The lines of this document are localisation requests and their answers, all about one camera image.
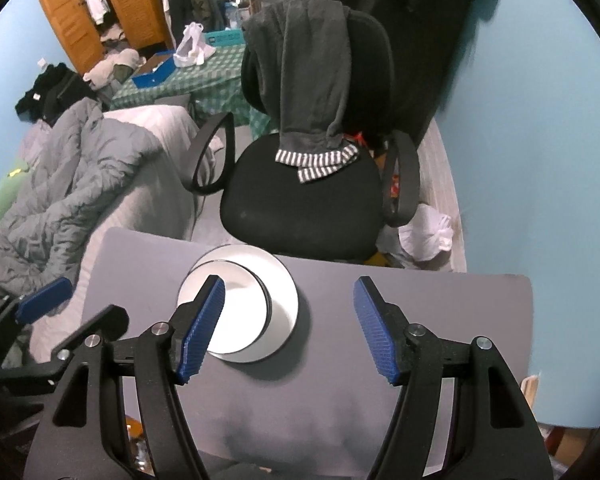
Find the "blue wall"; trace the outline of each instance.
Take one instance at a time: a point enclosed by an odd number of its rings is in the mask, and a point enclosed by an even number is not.
[[[0,179],[30,128],[14,106],[40,74],[38,60],[72,66],[38,0],[10,0],[0,13]]]
[[[469,272],[526,274],[534,411],[600,423],[600,39],[571,0],[476,0],[436,116]]]

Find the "table with green tablecloth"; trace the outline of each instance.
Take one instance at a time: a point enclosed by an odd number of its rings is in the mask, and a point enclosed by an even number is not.
[[[235,125],[251,127],[253,139],[271,131],[269,117],[251,107],[242,94],[240,67],[244,45],[221,46],[201,66],[176,68],[163,82],[151,88],[136,88],[131,79],[114,95],[111,109],[153,104],[156,99],[191,94],[196,122],[220,112],[232,112]]]

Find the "blue box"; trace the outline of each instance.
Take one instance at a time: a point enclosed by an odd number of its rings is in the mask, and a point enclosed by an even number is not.
[[[244,44],[244,36],[241,28],[230,28],[229,30],[215,30],[205,32],[206,44],[211,46],[232,46]]]
[[[173,50],[157,52],[131,76],[136,88],[151,88],[163,83],[176,70]]]

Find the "wardrobe door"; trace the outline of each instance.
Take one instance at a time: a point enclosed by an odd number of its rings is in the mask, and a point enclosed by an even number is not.
[[[104,58],[100,35],[84,0],[40,0],[58,41],[74,68],[84,74]]]
[[[165,41],[158,0],[111,0],[111,4],[134,49]]]

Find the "blue gripper pad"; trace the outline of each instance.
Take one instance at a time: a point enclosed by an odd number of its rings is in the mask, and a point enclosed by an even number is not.
[[[64,277],[58,278],[20,301],[15,314],[16,321],[22,325],[34,323],[56,306],[71,299],[73,293],[71,282]]]
[[[404,338],[409,324],[406,317],[399,308],[385,303],[368,276],[354,284],[353,305],[378,372],[394,386],[401,384],[403,374],[410,371],[411,352]]]
[[[189,379],[200,371],[223,307],[224,281],[218,278],[182,340],[182,357],[176,370],[180,384],[188,383]]]

